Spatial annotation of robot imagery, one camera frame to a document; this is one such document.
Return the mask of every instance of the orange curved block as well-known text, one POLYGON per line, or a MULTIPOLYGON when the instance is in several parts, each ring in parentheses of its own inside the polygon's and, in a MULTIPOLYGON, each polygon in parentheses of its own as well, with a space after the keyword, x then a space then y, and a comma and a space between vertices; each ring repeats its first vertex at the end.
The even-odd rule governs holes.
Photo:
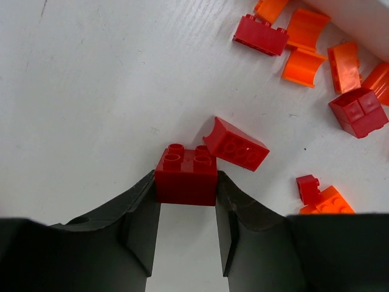
POLYGON ((273 24, 288 1, 289 0, 259 0, 254 8, 255 15, 273 24))
POLYGON ((333 186, 322 191, 320 201, 315 204, 315 207, 321 214, 355 214, 333 186))
POLYGON ((310 215, 310 214, 320 214, 320 212, 313 205, 307 205, 304 208, 300 209, 300 214, 310 215))
POLYGON ((379 102, 389 106, 389 63, 378 64, 362 87, 373 90, 379 102))
POLYGON ((328 48, 332 80, 336 93, 346 93, 360 88, 362 76, 359 75, 358 45, 349 41, 328 48))
POLYGON ((325 60, 327 60, 326 56, 296 49, 291 52, 286 62, 282 78, 314 88, 316 71, 325 60))
POLYGON ((327 15, 302 8, 297 9, 286 29, 289 35, 287 44, 316 52, 317 39, 330 20, 327 15))

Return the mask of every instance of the white table surface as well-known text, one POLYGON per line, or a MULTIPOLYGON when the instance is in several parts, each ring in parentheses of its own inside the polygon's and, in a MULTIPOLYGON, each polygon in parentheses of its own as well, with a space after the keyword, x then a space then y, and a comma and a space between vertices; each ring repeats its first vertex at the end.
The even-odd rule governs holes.
MULTIPOLYGON (((256 172, 218 167, 274 211, 298 212, 295 178, 310 173, 356 212, 389 211, 389 127, 359 140, 340 129, 328 62, 310 89, 280 80, 288 51, 233 43, 256 0, 44 2, 1 4, 0 216, 66 223, 130 188, 169 143, 201 144, 215 115, 270 148, 256 172)), ((318 52, 348 39, 329 24, 318 52)), ((379 60, 359 57, 366 77, 379 60)), ((214 208, 162 205, 147 292, 227 289, 214 208)))

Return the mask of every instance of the red 2x2 block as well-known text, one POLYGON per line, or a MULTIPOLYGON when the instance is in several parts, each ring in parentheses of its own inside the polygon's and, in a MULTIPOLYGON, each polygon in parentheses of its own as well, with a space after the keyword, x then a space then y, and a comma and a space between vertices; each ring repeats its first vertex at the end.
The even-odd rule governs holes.
POLYGON ((313 175, 301 176, 296 179, 298 192, 304 205, 315 204, 320 198, 318 189, 320 182, 313 175))
POLYGON ((165 149, 154 173, 160 203, 214 206, 218 170, 205 145, 186 150, 181 144, 165 149))
POLYGON ((374 91, 359 88, 329 103, 340 126, 357 138, 366 137, 389 122, 374 91))
POLYGON ((242 16, 233 40, 269 56, 280 56, 286 46, 287 31, 271 28, 267 21, 258 22, 253 15, 242 16))
POLYGON ((211 155, 255 171, 270 150, 230 123, 215 117, 212 133, 203 140, 211 155))

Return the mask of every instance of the orange rectangular block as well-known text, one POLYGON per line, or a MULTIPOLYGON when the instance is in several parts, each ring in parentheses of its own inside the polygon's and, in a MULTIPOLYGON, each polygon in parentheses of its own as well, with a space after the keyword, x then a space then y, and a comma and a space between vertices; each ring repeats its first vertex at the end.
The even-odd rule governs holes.
POLYGON ((296 49, 287 59, 282 78, 314 88, 316 71, 325 60, 327 60, 326 56, 296 49))
POLYGON ((328 48, 328 58, 331 65, 332 80, 336 93, 346 93, 361 86, 359 75, 358 45, 349 41, 328 48))
POLYGON ((288 1, 289 0, 259 0, 254 8, 255 15, 273 24, 288 1))
POLYGON ((320 200, 315 204, 315 207, 322 214, 355 214, 334 186, 322 191, 320 200))
POLYGON ((327 15, 302 8, 297 9, 286 29, 289 35, 287 44, 316 52, 316 42, 330 20, 331 18, 327 15))
POLYGON ((313 205, 307 205, 304 208, 300 209, 300 214, 310 215, 310 214, 320 214, 320 212, 313 205))
POLYGON ((389 63, 378 64, 362 87, 373 90, 379 102, 389 106, 389 63))

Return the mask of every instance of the building block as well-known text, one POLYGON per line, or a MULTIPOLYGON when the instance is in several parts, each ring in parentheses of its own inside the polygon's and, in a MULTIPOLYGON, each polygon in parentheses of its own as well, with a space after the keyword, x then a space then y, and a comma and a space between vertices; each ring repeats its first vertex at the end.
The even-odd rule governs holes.
POLYGON ((389 106, 389 63, 378 64, 362 87, 373 90, 379 102, 389 106))
POLYGON ((358 45, 353 41, 328 48, 335 92, 346 93, 360 88, 362 76, 359 75, 357 53, 358 45))
POLYGON ((255 15, 273 24, 288 2, 289 0, 259 0, 254 8, 255 15))
POLYGON ((203 140, 211 155, 253 172, 270 152, 262 142, 219 117, 215 117, 211 134, 203 140))
POLYGON ((314 204, 318 201, 320 182, 313 175, 301 176, 296 179, 298 193, 304 205, 314 204))
POLYGON ((289 39, 287 44, 304 50, 316 52, 316 42, 320 33, 331 20, 327 15, 322 15, 303 8, 297 9, 287 26, 289 39))
POLYGON ((300 209, 300 214, 310 215, 310 214, 320 214, 314 205, 307 205, 300 209))
POLYGON ((329 103, 340 126, 347 133, 366 137, 389 122, 374 91, 359 88, 347 92, 329 103))
POLYGON ((160 203, 215 206, 218 170, 205 145, 165 149, 154 173, 160 203))
POLYGON ((253 15, 242 16, 233 41, 269 56, 280 56, 289 36, 282 28, 273 29, 267 21, 258 22, 253 15))
POLYGON ((315 204, 315 207, 321 214, 355 214, 334 186, 322 191, 320 200, 315 204))
POLYGON ((314 88, 316 71, 325 60, 327 60, 326 56, 308 50, 293 50, 286 62, 282 78, 314 88))

